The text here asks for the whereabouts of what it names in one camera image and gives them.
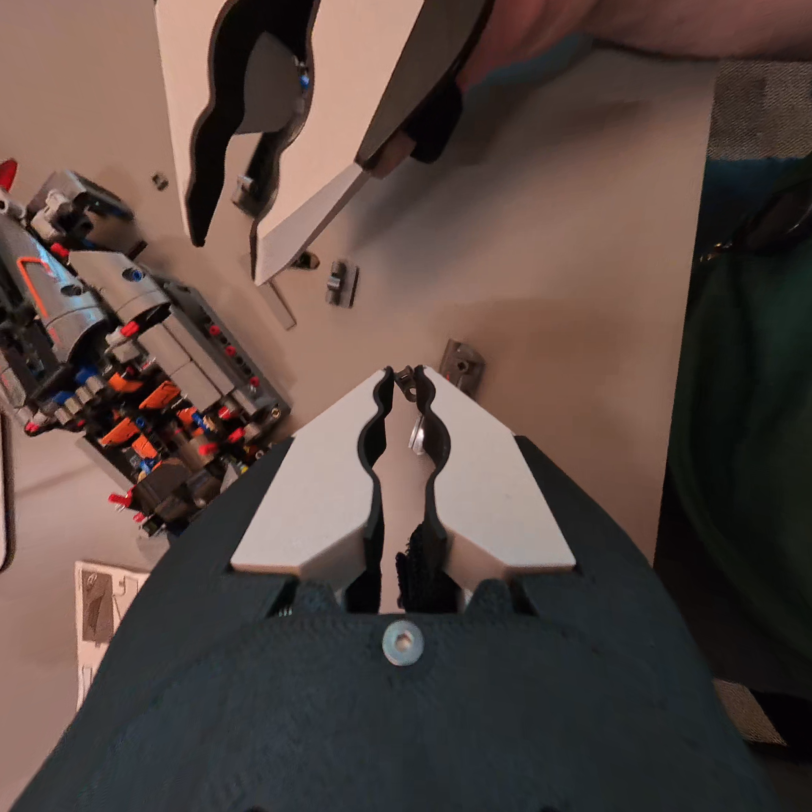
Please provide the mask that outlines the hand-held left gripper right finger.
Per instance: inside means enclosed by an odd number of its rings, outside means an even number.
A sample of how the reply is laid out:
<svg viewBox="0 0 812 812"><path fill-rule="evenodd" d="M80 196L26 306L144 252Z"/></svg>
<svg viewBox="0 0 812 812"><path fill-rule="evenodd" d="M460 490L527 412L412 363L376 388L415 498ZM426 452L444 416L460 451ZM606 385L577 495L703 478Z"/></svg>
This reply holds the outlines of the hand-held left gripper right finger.
<svg viewBox="0 0 812 812"><path fill-rule="evenodd" d="M573 572L524 439L431 367L414 381L434 469L412 539L412 608L454 610L457 594L482 582Z"/></svg>

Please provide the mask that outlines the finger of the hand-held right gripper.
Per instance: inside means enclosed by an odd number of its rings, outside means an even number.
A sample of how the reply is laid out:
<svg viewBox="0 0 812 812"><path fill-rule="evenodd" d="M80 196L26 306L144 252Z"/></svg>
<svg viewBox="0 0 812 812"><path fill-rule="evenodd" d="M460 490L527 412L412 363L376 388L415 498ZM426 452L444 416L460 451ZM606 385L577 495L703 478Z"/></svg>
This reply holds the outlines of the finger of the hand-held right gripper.
<svg viewBox="0 0 812 812"><path fill-rule="evenodd" d="M192 244L202 247L245 113L256 3L158 1L154 17L181 214Z"/></svg>
<svg viewBox="0 0 812 812"><path fill-rule="evenodd" d="M303 122L274 159L276 186L252 229L252 277L287 269L379 169L398 135L438 160L462 113L457 77L494 3L319 2L309 29Z"/></svg>

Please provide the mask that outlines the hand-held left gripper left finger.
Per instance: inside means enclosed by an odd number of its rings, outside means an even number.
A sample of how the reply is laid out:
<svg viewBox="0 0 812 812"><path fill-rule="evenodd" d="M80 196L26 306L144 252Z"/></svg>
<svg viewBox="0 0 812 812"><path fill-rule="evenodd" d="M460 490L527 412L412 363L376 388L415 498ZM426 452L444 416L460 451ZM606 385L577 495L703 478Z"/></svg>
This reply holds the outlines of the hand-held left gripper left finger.
<svg viewBox="0 0 812 812"><path fill-rule="evenodd" d="M387 448L395 374L375 371L294 433L231 556L237 571L294 576L379 612L384 517L374 464Z"/></svg>

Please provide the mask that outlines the long grey lego beam panel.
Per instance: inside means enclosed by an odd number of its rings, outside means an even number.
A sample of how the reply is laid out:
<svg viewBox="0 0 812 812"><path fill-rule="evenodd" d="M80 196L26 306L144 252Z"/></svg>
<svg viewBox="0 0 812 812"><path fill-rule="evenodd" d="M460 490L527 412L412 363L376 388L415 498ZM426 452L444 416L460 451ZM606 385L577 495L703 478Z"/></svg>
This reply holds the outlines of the long grey lego beam panel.
<svg viewBox="0 0 812 812"><path fill-rule="evenodd" d="M247 169L237 178L232 203L253 219L259 218L274 193L278 146L279 133L262 134Z"/></svg>

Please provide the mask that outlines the grey lego panel assembly red pins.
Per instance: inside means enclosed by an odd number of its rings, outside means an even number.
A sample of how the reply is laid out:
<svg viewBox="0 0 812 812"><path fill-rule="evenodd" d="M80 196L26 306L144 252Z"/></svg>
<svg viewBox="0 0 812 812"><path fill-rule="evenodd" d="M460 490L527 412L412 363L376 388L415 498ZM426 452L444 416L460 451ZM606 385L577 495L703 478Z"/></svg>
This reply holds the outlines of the grey lego panel assembly red pins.
<svg viewBox="0 0 812 812"><path fill-rule="evenodd" d="M485 359L468 343L448 340L439 374L471 399L476 399L486 368Z"/></svg>

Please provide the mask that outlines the grey black lego car model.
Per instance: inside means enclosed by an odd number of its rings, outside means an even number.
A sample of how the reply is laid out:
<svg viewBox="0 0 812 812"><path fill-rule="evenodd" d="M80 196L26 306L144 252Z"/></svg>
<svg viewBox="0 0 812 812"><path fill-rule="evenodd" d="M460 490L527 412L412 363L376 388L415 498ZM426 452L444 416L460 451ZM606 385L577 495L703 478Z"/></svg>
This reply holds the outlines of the grey black lego car model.
<svg viewBox="0 0 812 812"><path fill-rule="evenodd" d="M291 412L197 289L93 242L131 222L115 194L69 170L21 205L2 162L2 417L29 438L75 435L115 481L109 502L176 537L258 461Z"/></svg>

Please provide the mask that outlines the person's right forearm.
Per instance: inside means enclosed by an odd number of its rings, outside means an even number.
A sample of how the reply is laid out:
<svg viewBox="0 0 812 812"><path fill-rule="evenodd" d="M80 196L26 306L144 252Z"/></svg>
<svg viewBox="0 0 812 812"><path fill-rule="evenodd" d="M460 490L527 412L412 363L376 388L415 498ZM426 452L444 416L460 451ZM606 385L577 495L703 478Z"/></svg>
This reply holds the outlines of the person's right forearm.
<svg viewBox="0 0 812 812"><path fill-rule="evenodd" d="M810 1L602 1L598 39L670 57L810 61Z"/></svg>

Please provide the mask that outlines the long grey lego wedge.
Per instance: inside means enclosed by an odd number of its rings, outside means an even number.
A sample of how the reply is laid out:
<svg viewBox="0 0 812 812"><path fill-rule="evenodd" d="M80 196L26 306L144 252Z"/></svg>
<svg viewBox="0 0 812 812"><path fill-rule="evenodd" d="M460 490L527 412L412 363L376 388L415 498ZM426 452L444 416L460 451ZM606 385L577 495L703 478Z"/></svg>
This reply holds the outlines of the long grey lego wedge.
<svg viewBox="0 0 812 812"><path fill-rule="evenodd" d="M269 279L262 287L264 288L269 308L281 328L285 331L294 329L297 325L297 320L287 300L279 289L278 279Z"/></svg>

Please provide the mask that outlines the grey lego panel with connector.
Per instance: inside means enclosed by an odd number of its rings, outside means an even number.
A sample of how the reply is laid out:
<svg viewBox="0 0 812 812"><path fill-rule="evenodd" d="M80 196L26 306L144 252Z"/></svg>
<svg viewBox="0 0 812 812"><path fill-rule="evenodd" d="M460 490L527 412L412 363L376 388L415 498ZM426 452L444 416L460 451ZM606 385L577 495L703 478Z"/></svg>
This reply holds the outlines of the grey lego panel with connector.
<svg viewBox="0 0 812 812"><path fill-rule="evenodd" d="M332 263L326 284L326 303L349 310L354 305L359 279L359 266L349 260Z"/></svg>

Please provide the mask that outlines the white lego sticker sheet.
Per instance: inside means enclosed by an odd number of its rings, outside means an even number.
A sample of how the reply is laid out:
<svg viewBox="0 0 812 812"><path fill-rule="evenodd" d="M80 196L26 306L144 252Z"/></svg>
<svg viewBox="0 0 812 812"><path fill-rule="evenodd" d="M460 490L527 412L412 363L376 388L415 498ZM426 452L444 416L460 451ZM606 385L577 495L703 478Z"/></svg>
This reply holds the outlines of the white lego sticker sheet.
<svg viewBox="0 0 812 812"><path fill-rule="evenodd" d="M76 709L84 703L113 636L148 577L145 570L76 561Z"/></svg>

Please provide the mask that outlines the person's right hand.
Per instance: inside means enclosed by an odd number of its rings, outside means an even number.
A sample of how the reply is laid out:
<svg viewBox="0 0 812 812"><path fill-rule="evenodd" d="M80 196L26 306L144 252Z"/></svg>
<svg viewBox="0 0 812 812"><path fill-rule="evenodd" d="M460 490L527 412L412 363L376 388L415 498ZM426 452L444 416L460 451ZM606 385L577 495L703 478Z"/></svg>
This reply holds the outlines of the person's right hand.
<svg viewBox="0 0 812 812"><path fill-rule="evenodd" d="M526 62L578 33L599 1L495 1L456 85L467 92L498 69Z"/></svg>

